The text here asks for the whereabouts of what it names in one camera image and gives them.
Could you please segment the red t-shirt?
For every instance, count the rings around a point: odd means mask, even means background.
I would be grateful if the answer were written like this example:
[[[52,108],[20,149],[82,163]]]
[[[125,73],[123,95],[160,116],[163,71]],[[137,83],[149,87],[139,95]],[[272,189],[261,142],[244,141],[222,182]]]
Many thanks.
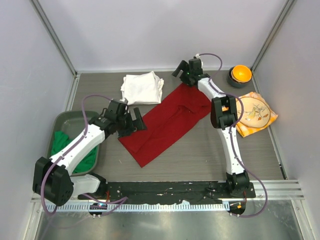
[[[142,117],[147,129],[119,138],[140,167],[166,151],[211,112],[211,101],[196,87],[180,84]]]

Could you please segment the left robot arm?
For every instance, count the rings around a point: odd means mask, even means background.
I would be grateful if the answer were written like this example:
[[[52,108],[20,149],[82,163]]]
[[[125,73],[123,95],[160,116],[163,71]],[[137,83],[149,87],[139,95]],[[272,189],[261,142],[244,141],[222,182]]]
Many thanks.
[[[70,198],[85,194],[102,199],[108,190],[104,177],[93,172],[74,176],[73,172],[85,156],[114,133],[122,138],[146,130],[139,108],[133,108],[133,112],[131,115],[125,100],[113,99],[102,113],[95,113],[91,119],[84,118],[84,129],[66,147],[49,158],[39,158],[32,189],[40,195],[41,203],[49,201],[60,207]]]

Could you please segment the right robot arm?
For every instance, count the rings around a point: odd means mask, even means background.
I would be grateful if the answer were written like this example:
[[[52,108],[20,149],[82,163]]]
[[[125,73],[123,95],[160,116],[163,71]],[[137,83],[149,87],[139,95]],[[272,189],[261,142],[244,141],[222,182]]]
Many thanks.
[[[239,100],[230,93],[223,92],[203,72],[200,58],[194,57],[189,61],[182,60],[172,73],[179,76],[182,83],[195,86],[211,101],[210,121],[217,129],[222,141],[226,159],[226,193],[233,198],[241,198],[250,188],[250,178],[242,161],[237,140],[237,103]]]

